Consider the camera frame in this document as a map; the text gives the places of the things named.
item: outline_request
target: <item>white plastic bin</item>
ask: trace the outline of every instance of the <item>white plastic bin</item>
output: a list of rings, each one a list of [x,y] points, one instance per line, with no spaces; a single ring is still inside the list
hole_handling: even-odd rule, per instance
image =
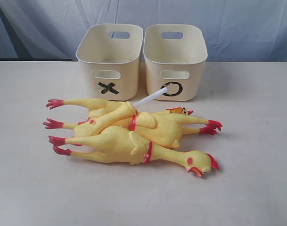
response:
[[[202,32],[187,24],[156,24],[146,30],[144,58],[148,94],[167,87],[158,100],[195,97],[207,59]]]
[[[132,24],[99,24],[88,30],[76,57],[92,97],[125,101],[138,90],[143,30]]]

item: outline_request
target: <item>white backdrop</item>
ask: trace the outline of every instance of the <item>white backdrop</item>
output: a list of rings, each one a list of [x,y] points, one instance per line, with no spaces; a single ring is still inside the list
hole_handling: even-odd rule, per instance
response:
[[[34,58],[72,58],[93,25],[191,24],[208,61],[287,61],[287,0],[0,0]]]

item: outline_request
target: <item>white plastic tube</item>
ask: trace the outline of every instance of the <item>white plastic tube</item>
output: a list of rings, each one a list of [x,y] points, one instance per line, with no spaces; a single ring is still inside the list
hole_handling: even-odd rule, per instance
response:
[[[145,104],[146,102],[155,99],[157,96],[162,95],[163,93],[167,92],[167,87],[164,87],[161,90],[158,90],[156,93],[153,93],[149,96],[147,96],[146,98],[143,98],[142,100],[135,102],[133,105],[134,108],[137,108],[139,105]]]

